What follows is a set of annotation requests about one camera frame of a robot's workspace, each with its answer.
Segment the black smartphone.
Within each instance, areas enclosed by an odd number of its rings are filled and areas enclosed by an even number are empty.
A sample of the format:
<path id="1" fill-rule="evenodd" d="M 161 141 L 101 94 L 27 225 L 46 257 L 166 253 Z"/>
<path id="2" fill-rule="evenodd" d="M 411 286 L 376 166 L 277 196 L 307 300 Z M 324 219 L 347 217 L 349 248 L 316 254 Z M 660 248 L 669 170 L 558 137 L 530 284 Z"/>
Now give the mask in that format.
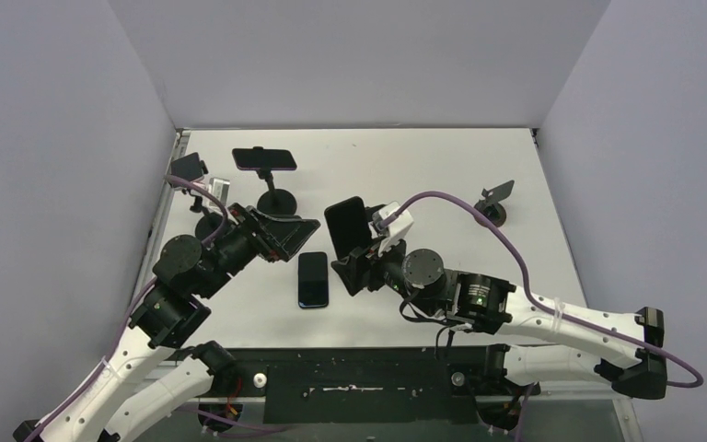
<path id="1" fill-rule="evenodd" d="M 353 196 L 327 207 L 324 218 L 336 261 L 352 251 L 366 251 L 371 244 L 369 218 L 361 197 Z"/>
<path id="2" fill-rule="evenodd" d="M 297 304 L 302 309 L 325 308 L 330 302 L 328 256 L 323 251 L 301 253 L 297 267 Z"/>

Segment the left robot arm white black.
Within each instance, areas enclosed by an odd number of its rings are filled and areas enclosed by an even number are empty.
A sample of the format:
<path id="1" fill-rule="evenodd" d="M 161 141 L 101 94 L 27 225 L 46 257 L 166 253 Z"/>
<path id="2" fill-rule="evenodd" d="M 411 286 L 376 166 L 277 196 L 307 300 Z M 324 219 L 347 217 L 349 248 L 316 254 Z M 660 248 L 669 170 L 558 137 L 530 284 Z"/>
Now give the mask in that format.
<path id="1" fill-rule="evenodd" d="M 224 395 L 241 383 L 236 359 L 215 341 L 195 346 L 180 366 L 140 390 L 161 362 L 210 315 L 214 296 L 251 261 L 288 262 L 319 229 L 316 219 L 266 215 L 231 204 L 209 237 L 170 239 L 154 277 L 121 327 L 119 341 L 64 402 L 21 423 L 16 441 L 133 441 L 184 402 Z"/>

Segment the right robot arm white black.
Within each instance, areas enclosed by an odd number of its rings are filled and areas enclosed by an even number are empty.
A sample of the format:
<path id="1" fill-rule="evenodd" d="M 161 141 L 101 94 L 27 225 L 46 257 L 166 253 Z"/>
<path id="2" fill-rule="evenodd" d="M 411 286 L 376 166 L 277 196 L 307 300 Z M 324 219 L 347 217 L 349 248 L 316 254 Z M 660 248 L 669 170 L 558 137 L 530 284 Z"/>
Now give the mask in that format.
<path id="1" fill-rule="evenodd" d="M 610 385 L 636 399 L 660 400 L 667 389 L 663 314 L 656 308 L 609 313 L 546 297 L 480 273 L 447 269 L 428 249 L 406 244 L 384 254 L 356 248 L 332 270 L 355 296 L 388 288 L 408 308 L 407 320 L 436 323 L 450 332 L 538 339 L 538 345 L 496 344 L 481 367 L 494 393 L 541 381 L 584 380 Z"/>

